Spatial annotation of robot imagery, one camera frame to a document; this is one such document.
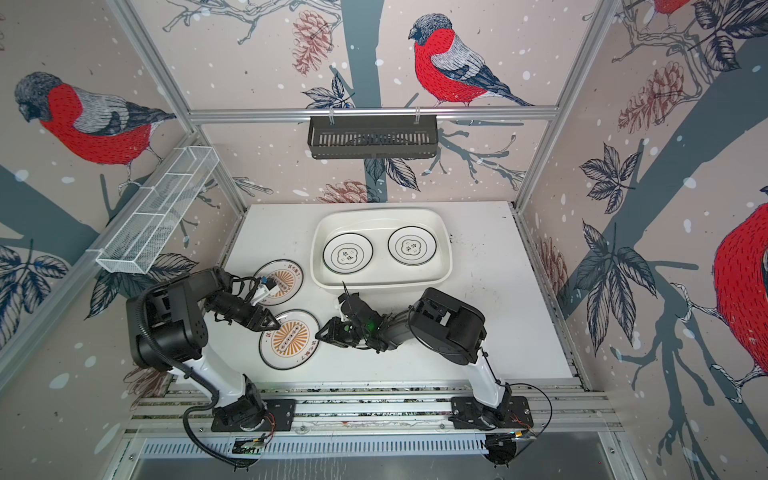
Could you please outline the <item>white clover plate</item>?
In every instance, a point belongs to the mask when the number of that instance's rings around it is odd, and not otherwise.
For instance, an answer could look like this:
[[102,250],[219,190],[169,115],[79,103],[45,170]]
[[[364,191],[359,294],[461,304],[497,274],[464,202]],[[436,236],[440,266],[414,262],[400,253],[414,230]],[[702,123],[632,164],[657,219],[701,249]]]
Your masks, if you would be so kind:
[[428,263],[437,252],[437,241],[427,229],[406,226],[395,230],[388,239],[388,251],[398,263],[419,266]]
[[374,247],[362,234],[344,233],[332,238],[324,247],[324,265],[336,274],[353,274],[363,270],[372,260]]

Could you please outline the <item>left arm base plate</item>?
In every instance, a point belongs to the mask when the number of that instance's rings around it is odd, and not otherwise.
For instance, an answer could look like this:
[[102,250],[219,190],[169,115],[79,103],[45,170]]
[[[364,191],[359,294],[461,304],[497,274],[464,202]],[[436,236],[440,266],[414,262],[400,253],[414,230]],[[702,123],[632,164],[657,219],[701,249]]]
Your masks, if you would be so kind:
[[216,433],[240,432],[287,432],[291,430],[296,401],[279,398],[268,399],[256,406],[247,399],[213,410],[211,430]]

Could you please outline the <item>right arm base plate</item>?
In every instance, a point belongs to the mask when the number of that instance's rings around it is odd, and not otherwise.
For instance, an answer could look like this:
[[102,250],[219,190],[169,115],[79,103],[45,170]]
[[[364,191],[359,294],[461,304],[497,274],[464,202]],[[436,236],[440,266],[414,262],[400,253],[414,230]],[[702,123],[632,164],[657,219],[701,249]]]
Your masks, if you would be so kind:
[[449,421],[457,430],[531,430],[534,426],[528,399],[523,396],[504,398],[496,408],[483,405],[471,396],[452,397],[450,403]]

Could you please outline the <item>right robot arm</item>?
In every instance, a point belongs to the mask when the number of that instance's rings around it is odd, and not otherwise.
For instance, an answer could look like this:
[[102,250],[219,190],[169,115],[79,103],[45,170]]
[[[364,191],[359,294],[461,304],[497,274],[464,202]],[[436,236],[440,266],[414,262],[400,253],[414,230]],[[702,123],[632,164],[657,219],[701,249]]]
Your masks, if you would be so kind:
[[495,376],[483,350],[487,331],[477,308],[433,287],[395,314],[381,315],[349,291],[338,297],[338,303],[340,314],[320,328],[316,340],[377,353],[415,340],[465,371],[472,395],[451,399],[449,420],[454,428],[491,431],[522,424],[511,387]]

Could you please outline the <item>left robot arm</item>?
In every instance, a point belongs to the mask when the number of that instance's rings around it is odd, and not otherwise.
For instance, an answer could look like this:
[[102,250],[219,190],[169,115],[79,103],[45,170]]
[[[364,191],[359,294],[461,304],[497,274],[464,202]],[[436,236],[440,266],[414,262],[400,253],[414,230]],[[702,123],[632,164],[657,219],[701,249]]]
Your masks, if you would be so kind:
[[214,431],[273,431],[277,420],[254,382],[209,345],[205,315],[251,332],[276,331],[280,323],[263,301],[279,291],[274,279],[238,277],[220,267],[149,287],[126,302],[132,359],[204,393],[212,403]]

